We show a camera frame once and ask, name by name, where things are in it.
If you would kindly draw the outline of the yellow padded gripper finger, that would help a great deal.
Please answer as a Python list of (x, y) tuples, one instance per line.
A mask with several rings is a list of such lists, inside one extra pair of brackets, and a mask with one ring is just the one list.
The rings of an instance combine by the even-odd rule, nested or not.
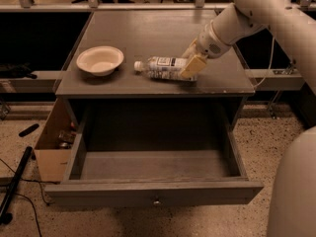
[(185, 52), (182, 54), (182, 58), (191, 59), (195, 55), (198, 54), (197, 51), (197, 40), (194, 39), (190, 46), (185, 50)]
[(195, 54), (187, 62), (180, 73), (183, 78), (189, 79), (196, 76), (206, 66), (207, 58), (204, 55)]

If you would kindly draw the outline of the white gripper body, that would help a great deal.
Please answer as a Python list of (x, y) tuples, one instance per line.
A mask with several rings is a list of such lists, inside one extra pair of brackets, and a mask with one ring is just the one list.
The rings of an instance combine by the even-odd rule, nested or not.
[(213, 22), (206, 24), (197, 36), (196, 49), (207, 58), (218, 58), (230, 49), (215, 33)]

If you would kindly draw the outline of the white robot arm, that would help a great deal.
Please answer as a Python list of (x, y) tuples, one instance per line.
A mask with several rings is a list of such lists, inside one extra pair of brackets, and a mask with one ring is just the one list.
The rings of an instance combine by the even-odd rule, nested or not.
[[(316, 23), (290, 0), (233, 0), (184, 52), (191, 78), (209, 58), (266, 28), (310, 89), (316, 87)], [(267, 237), (316, 237), (316, 127), (302, 132), (282, 156), (274, 181)]]

